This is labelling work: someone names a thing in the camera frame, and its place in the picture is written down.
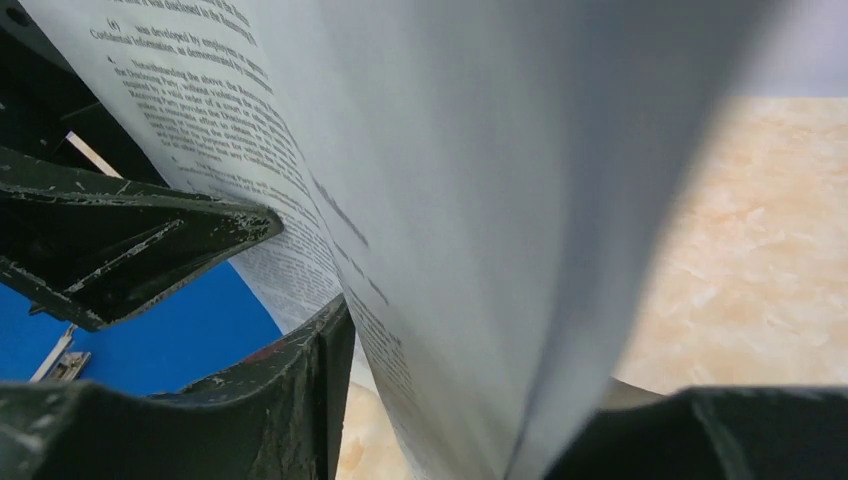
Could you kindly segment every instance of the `paper sheet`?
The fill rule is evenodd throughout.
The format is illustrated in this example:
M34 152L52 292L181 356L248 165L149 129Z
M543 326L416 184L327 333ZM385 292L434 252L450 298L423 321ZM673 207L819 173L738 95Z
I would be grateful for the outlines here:
M232 263L283 331L338 294L244 2L24 6L169 185L279 213L285 233Z
M23 3L173 186L278 209L286 233L234 262L278 322L332 296L335 264L411 469L433 480L540 478L597 404L755 13Z

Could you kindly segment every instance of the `black metal bracket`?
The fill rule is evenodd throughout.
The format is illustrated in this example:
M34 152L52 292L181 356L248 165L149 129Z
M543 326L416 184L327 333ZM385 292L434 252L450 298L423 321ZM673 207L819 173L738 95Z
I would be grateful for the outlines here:
M282 340L177 394L0 384L0 477L332 480L353 344L339 296Z
M282 231L273 210L0 147L0 281L86 330L131 318Z
M698 387L602 411L549 480L848 477L848 389Z

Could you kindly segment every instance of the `beige marble surface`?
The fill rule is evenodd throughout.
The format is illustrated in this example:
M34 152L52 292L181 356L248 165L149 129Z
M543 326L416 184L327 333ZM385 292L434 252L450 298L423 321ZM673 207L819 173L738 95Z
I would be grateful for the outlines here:
M667 228L617 377L848 381L848 99L736 99Z

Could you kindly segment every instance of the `blue surface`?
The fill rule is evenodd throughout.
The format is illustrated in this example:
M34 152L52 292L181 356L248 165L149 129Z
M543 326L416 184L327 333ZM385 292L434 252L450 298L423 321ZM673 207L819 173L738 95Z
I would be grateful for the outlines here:
M0 284L0 380L29 380L68 323L27 315L29 301ZM91 352L82 378L127 393L174 391L280 337L271 317L228 264L150 311L97 332L77 330L72 350Z

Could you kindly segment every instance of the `scratched metal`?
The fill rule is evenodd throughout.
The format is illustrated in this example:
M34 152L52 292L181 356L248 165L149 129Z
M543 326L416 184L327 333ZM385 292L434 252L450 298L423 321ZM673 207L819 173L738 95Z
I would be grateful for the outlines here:
M353 357L341 296L179 393L0 384L0 478L332 480Z
M283 229L270 208L52 165L0 146L0 282L99 330Z

